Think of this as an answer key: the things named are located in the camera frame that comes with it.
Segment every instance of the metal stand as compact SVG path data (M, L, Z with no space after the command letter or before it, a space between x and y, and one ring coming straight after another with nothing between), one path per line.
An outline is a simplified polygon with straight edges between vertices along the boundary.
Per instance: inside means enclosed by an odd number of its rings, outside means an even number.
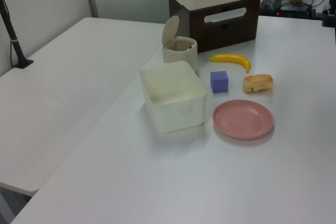
M20 47L19 41L17 40L12 22L10 21L9 14L7 12L4 0L0 0L0 13L1 13L2 19L5 23L7 32L9 34L10 41L13 44L13 47L15 49L15 52L16 52L16 55L17 55L17 58L18 58L18 62L17 62L16 65L14 65L14 67L15 68L21 68L21 69L26 68L27 66L32 64L33 61L26 59L22 50L21 50L21 47Z

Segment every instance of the white bin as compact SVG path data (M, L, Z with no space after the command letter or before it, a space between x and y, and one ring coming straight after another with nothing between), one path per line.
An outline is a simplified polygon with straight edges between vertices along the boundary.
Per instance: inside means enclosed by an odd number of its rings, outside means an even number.
M185 61L140 71L143 94L157 131L172 132L204 122L207 91Z
M171 17L165 24L162 33L162 55L164 63L186 61L197 71L197 41L183 36L176 36L180 19Z

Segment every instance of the wooden box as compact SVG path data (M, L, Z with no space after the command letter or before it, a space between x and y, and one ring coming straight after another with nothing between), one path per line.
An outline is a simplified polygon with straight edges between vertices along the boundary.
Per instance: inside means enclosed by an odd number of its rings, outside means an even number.
M169 0L170 16L177 15L180 24L176 36L185 36L197 41L198 52L226 47L256 38L260 0L241 0L227 4L188 10L177 0ZM216 16L236 10L244 10L242 16L225 20Z

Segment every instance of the banana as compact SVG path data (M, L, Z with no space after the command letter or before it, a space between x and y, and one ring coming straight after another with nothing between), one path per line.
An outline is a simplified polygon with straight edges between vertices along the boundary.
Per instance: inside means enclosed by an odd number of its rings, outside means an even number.
M215 54L210 56L210 61L214 62L232 62L242 65L246 72L249 73L251 69L251 62L244 55L226 52L222 54Z

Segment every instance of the floor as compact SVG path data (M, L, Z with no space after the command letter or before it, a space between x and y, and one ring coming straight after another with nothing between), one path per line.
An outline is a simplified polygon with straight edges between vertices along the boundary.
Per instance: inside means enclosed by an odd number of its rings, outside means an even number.
M0 224L10 224L31 197L0 187Z

